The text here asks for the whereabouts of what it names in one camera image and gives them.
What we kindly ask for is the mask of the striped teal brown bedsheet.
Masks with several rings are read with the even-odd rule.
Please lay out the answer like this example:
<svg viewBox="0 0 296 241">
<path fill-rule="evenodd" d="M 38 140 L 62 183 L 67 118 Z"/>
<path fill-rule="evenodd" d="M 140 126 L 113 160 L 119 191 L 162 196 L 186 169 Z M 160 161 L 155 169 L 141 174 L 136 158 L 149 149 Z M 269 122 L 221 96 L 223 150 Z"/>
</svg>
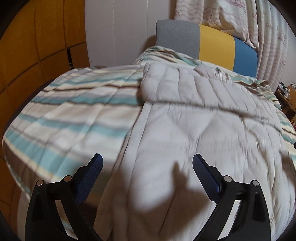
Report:
<svg viewBox="0 0 296 241">
<path fill-rule="evenodd" d="M 90 196 L 97 210 L 128 135 L 144 106 L 140 84 L 149 63 L 171 67 L 219 68 L 233 82 L 265 97 L 278 109 L 283 138 L 295 168 L 295 131 L 281 113 L 268 83 L 240 75 L 209 62 L 192 59 L 171 49 L 146 49 L 132 65 L 68 71 L 39 92 L 12 121 L 4 134 L 3 149 L 9 170 L 22 190 L 18 233 L 23 235 L 25 211 L 37 180 L 60 181 L 103 157 L 103 170 Z"/>
</svg>

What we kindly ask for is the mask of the light grey quilted down jacket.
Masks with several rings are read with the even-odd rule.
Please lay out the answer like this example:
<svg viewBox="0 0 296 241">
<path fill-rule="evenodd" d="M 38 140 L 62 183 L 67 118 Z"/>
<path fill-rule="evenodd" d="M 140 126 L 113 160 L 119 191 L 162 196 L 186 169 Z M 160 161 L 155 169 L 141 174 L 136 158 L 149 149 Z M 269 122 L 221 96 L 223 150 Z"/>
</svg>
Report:
<svg viewBox="0 0 296 241">
<path fill-rule="evenodd" d="M 192 165 L 195 154 L 237 182 L 259 181 L 271 239 L 295 213 L 295 168 L 278 109 L 219 68 L 149 63 L 144 106 L 100 201 L 103 240 L 192 240 L 215 207 Z"/>
</svg>

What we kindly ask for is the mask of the grey yellow blue headboard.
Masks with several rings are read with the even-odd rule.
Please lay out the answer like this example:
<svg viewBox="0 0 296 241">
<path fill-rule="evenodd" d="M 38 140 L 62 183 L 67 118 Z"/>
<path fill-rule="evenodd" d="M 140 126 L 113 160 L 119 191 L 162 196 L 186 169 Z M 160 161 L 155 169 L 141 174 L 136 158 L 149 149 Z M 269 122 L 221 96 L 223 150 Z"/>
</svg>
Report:
<svg viewBox="0 0 296 241">
<path fill-rule="evenodd" d="M 257 52 L 242 40 L 205 25 L 180 20 L 158 20 L 156 44 L 193 59 L 255 77 Z"/>
</svg>

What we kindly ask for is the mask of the pink patterned white curtain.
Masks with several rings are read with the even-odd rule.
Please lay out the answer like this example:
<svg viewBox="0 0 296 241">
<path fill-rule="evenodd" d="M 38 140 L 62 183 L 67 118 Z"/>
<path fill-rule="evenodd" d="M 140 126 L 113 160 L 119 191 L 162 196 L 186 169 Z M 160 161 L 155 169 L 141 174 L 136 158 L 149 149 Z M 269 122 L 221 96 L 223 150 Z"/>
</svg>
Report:
<svg viewBox="0 0 296 241">
<path fill-rule="evenodd" d="M 269 1 L 182 0 L 174 18 L 215 28 L 255 49 L 256 77 L 276 91 L 287 60 L 289 26 Z"/>
</svg>

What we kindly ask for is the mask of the orange wooden wardrobe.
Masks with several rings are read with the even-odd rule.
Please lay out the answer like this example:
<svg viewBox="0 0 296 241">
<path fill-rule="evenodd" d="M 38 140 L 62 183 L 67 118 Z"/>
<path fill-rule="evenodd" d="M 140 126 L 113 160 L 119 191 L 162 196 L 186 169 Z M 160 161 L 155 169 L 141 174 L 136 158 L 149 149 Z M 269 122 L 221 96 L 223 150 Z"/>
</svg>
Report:
<svg viewBox="0 0 296 241">
<path fill-rule="evenodd" d="M 1 133 L 37 90 L 88 65 L 85 1 L 1 1 Z"/>
</svg>

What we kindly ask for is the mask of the wooden desk with clutter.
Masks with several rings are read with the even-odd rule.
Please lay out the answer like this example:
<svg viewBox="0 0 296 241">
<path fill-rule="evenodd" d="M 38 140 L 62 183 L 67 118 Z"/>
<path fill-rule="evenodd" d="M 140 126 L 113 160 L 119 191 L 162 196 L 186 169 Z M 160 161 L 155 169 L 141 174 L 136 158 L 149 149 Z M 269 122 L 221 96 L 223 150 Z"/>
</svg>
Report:
<svg viewBox="0 0 296 241">
<path fill-rule="evenodd" d="M 286 86 L 280 82 L 276 89 L 275 95 L 280 102 L 281 111 L 286 115 L 286 117 L 292 123 L 292 126 L 295 128 L 295 83 L 293 82 L 289 86 Z"/>
</svg>

